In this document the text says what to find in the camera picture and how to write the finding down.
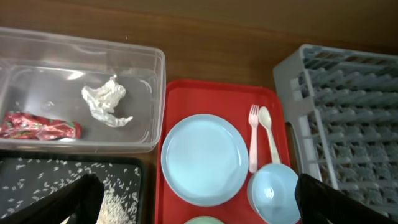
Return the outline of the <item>light blue bowl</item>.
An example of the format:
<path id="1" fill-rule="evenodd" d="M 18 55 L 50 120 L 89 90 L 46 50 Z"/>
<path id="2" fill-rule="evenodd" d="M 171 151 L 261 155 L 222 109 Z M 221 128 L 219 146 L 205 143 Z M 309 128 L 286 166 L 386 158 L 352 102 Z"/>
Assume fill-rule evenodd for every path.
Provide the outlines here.
<path id="1" fill-rule="evenodd" d="M 284 164 L 266 164 L 249 179 L 251 208 L 270 224 L 296 224 L 301 216 L 295 199 L 298 175 Z"/>

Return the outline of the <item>pile of white rice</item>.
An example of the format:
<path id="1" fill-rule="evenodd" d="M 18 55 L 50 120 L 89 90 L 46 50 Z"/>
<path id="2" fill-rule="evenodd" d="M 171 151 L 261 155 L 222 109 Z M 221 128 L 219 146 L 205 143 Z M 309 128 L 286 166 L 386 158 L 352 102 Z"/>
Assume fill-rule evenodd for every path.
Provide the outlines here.
<path id="1" fill-rule="evenodd" d="M 137 192 L 119 196 L 114 187 L 109 187 L 95 224 L 137 224 L 138 202 Z"/>

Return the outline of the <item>light green bowl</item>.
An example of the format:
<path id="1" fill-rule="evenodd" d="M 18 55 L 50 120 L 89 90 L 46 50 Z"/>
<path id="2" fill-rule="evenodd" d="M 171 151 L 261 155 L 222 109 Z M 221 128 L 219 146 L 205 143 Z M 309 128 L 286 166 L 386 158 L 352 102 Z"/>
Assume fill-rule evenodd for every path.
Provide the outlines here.
<path id="1" fill-rule="evenodd" d="M 192 218 L 187 222 L 185 222 L 184 224 L 224 224 L 224 223 L 215 217 L 200 216 Z"/>

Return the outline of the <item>white napkin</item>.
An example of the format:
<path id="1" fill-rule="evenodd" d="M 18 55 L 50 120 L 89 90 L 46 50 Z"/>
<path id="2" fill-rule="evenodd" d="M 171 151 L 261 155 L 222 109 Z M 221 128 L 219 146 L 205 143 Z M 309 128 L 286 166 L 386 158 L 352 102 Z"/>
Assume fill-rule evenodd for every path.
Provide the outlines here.
<path id="1" fill-rule="evenodd" d="M 112 128 L 123 127 L 133 119 L 132 116 L 117 118 L 113 115 L 115 107 L 126 95 L 126 89 L 116 81 L 117 77 L 117 75 L 111 76 L 99 88 L 84 86 L 81 90 L 92 117 Z"/>

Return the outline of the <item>red snack wrapper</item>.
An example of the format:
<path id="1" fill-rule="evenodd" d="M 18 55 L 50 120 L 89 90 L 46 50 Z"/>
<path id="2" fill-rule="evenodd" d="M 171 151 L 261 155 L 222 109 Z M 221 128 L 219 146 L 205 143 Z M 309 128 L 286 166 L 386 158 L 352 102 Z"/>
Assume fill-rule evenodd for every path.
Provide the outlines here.
<path id="1" fill-rule="evenodd" d="M 77 122 L 49 119 L 20 111 L 9 111 L 1 123 L 1 139 L 80 139 L 82 132 L 83 128 Z"/>

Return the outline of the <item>white plastic fork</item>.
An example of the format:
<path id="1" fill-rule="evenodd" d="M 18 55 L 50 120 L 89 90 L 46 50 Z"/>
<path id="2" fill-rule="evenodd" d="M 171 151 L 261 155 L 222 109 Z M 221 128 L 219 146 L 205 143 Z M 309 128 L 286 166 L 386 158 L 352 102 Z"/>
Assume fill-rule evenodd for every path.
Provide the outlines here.
<path id="1" fill-rule="evenodd" d="M 259 106 L 252 105 L 248 122 L 251 126 L 251 140 L 250 140 L 250 147 L 249 147 L 249 172 L 255 173 L 257 171 L 257 127 L 258 127 L 258 120 L 259 117 Z"/>

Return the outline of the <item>white plastic spoon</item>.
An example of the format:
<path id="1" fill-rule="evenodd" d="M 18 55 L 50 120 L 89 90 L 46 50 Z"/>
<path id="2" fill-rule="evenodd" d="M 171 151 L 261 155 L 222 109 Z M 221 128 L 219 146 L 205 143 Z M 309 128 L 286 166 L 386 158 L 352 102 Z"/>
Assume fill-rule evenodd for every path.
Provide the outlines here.
<path id="1" fill-rule="evenodd" d="M 259 122 L 264 127 L 267 133 L 269 148 L 271 152 L 271 160 L 274 164 L 280 164 L 279 152 L 277 150 L 277 146 L 274 141 L 273 133 L 272 133 L 272 119 L 269 113 L 269 110 L 262 106 L 259 110 Z"/>

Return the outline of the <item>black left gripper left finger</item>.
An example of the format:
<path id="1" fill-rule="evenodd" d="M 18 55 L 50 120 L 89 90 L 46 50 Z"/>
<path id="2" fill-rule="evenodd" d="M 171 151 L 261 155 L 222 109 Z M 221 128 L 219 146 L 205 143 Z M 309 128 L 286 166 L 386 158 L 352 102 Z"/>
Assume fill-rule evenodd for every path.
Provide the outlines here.
<path id="1" fill-rule="evenodd" d="M 85 174 L 28 207 L 2 218 L 1 224 L 95 224 L 104 198 L 104 185 L 96 174 Z"/>

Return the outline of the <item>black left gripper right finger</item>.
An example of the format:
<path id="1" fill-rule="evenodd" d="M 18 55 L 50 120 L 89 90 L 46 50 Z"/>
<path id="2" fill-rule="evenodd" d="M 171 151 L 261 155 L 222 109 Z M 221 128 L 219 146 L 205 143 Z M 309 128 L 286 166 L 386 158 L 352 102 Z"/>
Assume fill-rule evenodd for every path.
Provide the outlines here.
<path id="1" fill-rule="evenodd" d="M 298 176 L 295 199 L 302 224 L 397 224 L 308 174 Z"/>

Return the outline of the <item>light blue plate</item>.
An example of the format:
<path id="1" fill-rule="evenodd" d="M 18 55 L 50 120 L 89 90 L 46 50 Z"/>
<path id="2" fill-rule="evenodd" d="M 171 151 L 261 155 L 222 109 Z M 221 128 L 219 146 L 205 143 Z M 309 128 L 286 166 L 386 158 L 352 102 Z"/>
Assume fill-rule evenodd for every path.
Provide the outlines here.
<path id="1" fill-rule="evenodd" d="M 179 121 L 166 135 L 160 163 L 166 182 L 183 201 L 213 207 L 231 200 L 245 183 L 249 155 L 239 131 L 212 114 Z"/>

